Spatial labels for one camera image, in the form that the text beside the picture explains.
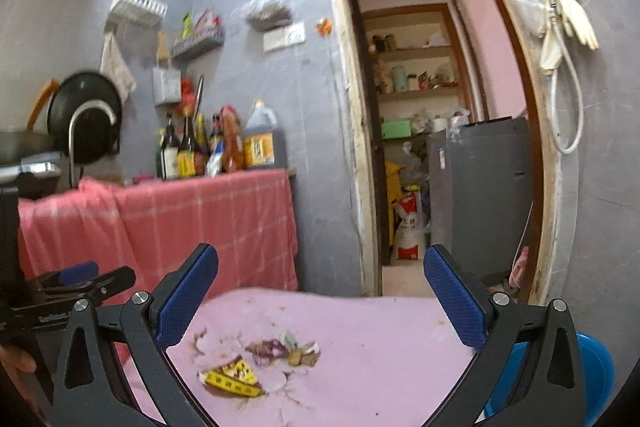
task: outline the black pan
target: black pan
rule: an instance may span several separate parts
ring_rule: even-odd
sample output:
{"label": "black pan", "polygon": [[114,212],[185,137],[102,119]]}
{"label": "black pan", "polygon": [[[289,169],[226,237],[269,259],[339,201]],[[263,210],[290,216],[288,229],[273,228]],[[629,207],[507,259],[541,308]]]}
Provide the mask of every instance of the black pan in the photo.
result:
{"label": "black pan", "polygon": [[74,136],[76,165],[97,162],[118,151],[122,126],[122,101],[113,83],[97,71],[79,71],[65,79],[53,95],[47,112],[47,130],[54,147],[69,154],[69,124],[80,105],[89,100],[103,100],[116,115],[115,125],[100,109],[88,109],[78,118]]}

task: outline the white hose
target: white hose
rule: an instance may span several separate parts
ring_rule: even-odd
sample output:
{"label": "white hose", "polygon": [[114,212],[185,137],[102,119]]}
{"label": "white hose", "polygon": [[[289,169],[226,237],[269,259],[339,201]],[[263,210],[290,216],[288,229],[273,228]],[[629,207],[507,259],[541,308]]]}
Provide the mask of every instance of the white hose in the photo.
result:
{"label": "white hose", "polygon": [[580,80],[578,79],[578,73],[575,71],[574,62],[571,60],[571,56],[569,55],[569,51],[564,44],[564,38],[562,36],[562,31],[558,25],[558,17],[553,14],[551,16],[551,23],[556,33],[556,38],[558,38],[558,43],[560,45],[560,49],[562,51],[562,56],[564,60],[566,60],[566,65],[569,68],[572,84],[574,86],[575,96],[578,103],[578,129],[575,132],[574,140],[571,142],[569,147],[564,147],[560,143],[560,130],[558,125],[558,111],[556,110],[556,92],[558,91],[558,68],[554,70],[551,75],[551,90],[550,90],[550,112],[551,112],[551,131],[554,137],[554,142],[556,143],[556,149],[563,154],[569,155],[574,152],[578,144],[580,143],[580,139],[582,138],[582,130],[584,128],[584,105],[582,104],[582,89],[580,89]]}

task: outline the red checkered tablecloth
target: red checkered tablecloth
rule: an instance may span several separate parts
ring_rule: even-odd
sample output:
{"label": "red checkered tablecloth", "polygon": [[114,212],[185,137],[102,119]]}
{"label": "red checkered tablecloth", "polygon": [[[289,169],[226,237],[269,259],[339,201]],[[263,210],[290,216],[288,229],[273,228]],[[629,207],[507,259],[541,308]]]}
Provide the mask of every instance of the red checkered tablecloth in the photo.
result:
{"label": "red checkered tablecloth", "polygon": [[298,251],[286,171],[150,182],[118,188],[86,178],[78,190],[20,200],[20,262],[30,275],[93,260],[100,272],[124,264],[133,292],[151,290],[200,242],[218,250],[207,296],[241,287],[296,290]]}

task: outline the gray refrigerator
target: gray refrigerator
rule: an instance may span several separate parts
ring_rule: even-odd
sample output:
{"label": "gray refrigerator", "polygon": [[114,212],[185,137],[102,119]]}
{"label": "gray refrigerator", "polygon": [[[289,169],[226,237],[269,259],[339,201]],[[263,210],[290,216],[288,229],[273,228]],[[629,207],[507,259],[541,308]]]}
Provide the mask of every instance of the gray refrigerator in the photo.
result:
{"label": "gray refrigerator", "polygon": [[428,137],[431,243],[489,286],[509,276],[529,219],[532,162],[525,118]]}

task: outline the pink tablecloth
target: pink tablecloth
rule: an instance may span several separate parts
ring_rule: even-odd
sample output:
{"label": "pink tablecloth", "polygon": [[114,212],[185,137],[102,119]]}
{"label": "pink tablecloth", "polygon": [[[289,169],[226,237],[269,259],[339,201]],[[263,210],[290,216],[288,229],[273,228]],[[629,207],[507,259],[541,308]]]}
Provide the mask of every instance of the pink tablecloth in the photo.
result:
{"label": "pink tablecloth", "polygon": [[298,286],[298,242],[284,170],[130,188],[88,178],[78,190],[21,200],[19,210],[25,272],[39,275],[93,260],[103,273],[126,264],[136,272],[136,285],[112,303],[153,289],[202,241],[220,258],[207,296],[248,286]]}
{"label": "pink tablecloth", "polygon": [[[318,363],[255,367],[244,348],[286,331],[300,343],[316,341]],[[436,298],[341,299],[241,289],[203,304],[167,354],[220,427],[418,427],[453,388],[474,350],[460,342]],[[198,381],[199,371],[236,355],[253,365],[265,396],[212,392]],[[161,420],[131,360],[125,372],[143,412]]]}

